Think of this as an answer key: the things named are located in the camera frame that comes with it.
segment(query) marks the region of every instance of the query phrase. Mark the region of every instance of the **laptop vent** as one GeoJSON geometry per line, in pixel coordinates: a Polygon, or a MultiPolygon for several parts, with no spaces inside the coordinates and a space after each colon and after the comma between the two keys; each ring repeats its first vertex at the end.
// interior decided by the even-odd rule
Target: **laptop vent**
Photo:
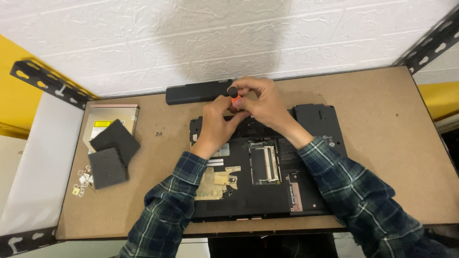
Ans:
{"type": "Polygon", "coordinates": [[[299,169],[299,166],[297,164],[281,164],[280,169],[281,170],[299,169]]]}
{"type": "Polygon", "coordinates": [[[248,207],[248,200],[220,200],[207,202],[208,211],[224,211],[244,209],[248,207]]]}

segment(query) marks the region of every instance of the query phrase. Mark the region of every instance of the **laptop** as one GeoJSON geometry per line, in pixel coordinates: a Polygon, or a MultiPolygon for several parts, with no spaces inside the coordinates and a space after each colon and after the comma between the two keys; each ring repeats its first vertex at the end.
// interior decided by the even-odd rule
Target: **laptop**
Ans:
{"type": "MultiPolygon", "coordinates": [[[[347,157],[333,106],[297,105],[289,113],[309,133],[347,157]]],[[[202,117],[190,121],[193,145],[202,117]]],[[[253,117],[209,159],[196,192],[193,222],[288,218],[333,214],[297,154],[279,133],[253,117]]]]}

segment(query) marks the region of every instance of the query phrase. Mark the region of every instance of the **person's left hand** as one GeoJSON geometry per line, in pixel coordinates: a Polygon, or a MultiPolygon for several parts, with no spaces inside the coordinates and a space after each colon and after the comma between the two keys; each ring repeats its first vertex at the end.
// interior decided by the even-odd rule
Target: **person's left hand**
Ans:
{"type": "Polygon", "coordinates": [[[225,121],[223,113],[231,106],[231,97],[218,96],[212,103],[202,109],[201,133],[191,147],[191,153],[209,159],[225,144],[242,120],[250,116],[250,112],[237,113],[230,121],[225,121]]]}

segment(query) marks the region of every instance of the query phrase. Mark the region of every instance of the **brown work surface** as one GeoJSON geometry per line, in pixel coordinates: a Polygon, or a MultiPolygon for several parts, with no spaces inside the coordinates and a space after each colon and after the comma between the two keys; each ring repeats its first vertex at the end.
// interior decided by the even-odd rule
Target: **brown work surface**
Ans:
{"type": "MultiPolygon", "coordinates": [[[[406,67],[276,82],[287,108],[306,103],[336,107],[348,156],[380,176],[395,200],[423,224],[459,223],[459,178],[406,67]]],[[[80,133],[57,239],[126,236],[144,195],[169,176],[190,148],[189,123],[205,103],[168,106],[165,95],[94,101],[138,104],[135,138],[141,148],[129,181],[95,193],[72,194],[77,172],[88,165],[80,133]]],[[[86,124],[88,109],[84,114],[86,124]]],[[[191,223],[185,234],[337,228],[333,216],[191,223]]]]}

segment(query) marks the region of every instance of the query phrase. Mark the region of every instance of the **shirt sleeve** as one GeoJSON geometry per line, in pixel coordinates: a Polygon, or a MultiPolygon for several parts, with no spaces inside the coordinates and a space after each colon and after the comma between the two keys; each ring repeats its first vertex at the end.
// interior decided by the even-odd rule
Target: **shirt sleeve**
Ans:
{"type": "Polygon", "coordinates": [[[423,226],[392,199],[394,189],[367,168],[342,157],[320,138],[298,154],[336,219],[367,257],[406,257],[423,238],[423,226]]]}
{"type": "Polygon", "coordinates": [[[173,258],[194,212],[207,160],[182,153],[172,175],[145,195],[145,209],[128,233],[120,257],[173,258]]]}

